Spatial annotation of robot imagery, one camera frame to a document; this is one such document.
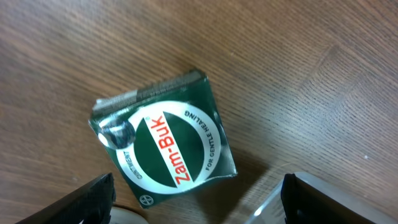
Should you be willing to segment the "green Zam-Buk box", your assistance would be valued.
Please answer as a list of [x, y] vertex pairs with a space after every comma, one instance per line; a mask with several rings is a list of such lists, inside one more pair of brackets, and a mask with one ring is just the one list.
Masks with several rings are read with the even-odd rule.
[[89, 125], [142, 208], [238, 173], [210, 81], [198, 69], [98, 99]]

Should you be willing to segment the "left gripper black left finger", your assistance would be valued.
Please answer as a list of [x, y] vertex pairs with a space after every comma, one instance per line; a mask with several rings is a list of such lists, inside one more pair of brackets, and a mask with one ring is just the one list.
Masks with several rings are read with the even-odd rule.
[[114, 177], [103, 174], [17, 224], [109, 224]]

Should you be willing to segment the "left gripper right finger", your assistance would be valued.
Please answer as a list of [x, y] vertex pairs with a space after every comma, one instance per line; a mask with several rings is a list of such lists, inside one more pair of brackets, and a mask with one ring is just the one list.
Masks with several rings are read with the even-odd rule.
[[284, 176], [280, 196], [286, 224], [370, 223], [294, 174]]

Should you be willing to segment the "small white bottle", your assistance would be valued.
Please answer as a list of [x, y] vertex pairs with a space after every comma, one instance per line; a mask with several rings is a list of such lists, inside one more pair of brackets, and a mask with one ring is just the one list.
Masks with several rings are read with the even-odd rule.
[[149, 224], [144, 217], [125, 208], [113, 206], [110, 215], [109, 224]]

